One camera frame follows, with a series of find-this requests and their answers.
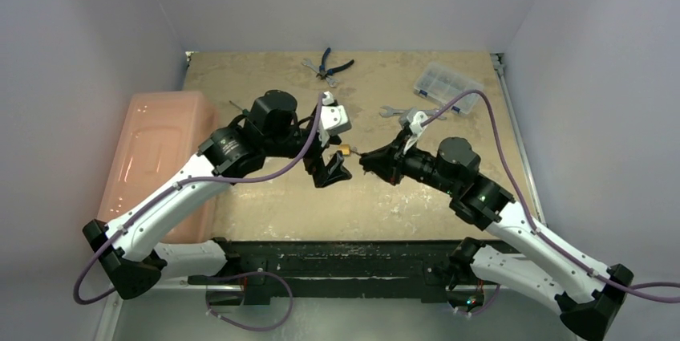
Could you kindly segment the brass padlock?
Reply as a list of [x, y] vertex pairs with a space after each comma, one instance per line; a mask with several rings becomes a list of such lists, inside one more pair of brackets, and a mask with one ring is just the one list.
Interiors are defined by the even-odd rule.
[[340, 144], [340, 145], [335, 145], [331, 146], [331, 154], [329, 155], [329, 158], [332, 158], [336, 154], [340, 154], [342, 156], [360, 156], [361, 153], [358, 151], [358, 149], [355, 146], [351, 146], [349, 144]]

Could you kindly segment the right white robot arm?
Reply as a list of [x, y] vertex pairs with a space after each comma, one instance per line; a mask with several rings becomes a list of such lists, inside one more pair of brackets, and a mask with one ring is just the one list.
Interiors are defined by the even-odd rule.
[[391, 185], [409, 177], [446, 193], [459, 219], [523, 256], [505, 261], [495, 248], [479, 244], [450, 261], [456, 280], [498, 282], [557, 313], [581, 339], [605, 338], [625, 302], [624, 288], [633, 281], [629, 268], [600, 262], [534, 221], [508, 190], [480, 172], [481, 158], [464, 138], [444, 139], [435, 154], [406, 143], [397, 137], [363, 153], [359, 164]]

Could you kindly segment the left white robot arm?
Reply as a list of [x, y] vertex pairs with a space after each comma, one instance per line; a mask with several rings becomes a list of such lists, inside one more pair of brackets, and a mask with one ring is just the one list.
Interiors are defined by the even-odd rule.
[[318, 189], [348, 181], [341, 153], [329, 160], [323, 156], [350, 130], [344, 106], [323, 92], [310, 115], [299, 117], [297, 107], [290, 93], [267, 91], [248, 111], [212, 132], [175, 175], [138, 205], [109, 222], [88, 222], [83, 234], [93, 250], [91, 264], [102, 266], [111, 292], [136, 298], [162, 280], [193, 275], [220, 284], [234, 281], [239, 262], [217, 240], [169, 245], [164, 237], [234, 185], [274, 180], [275, 173], [260, 174], [269, 158], [287, 159], [287, 168], [303, 164]]

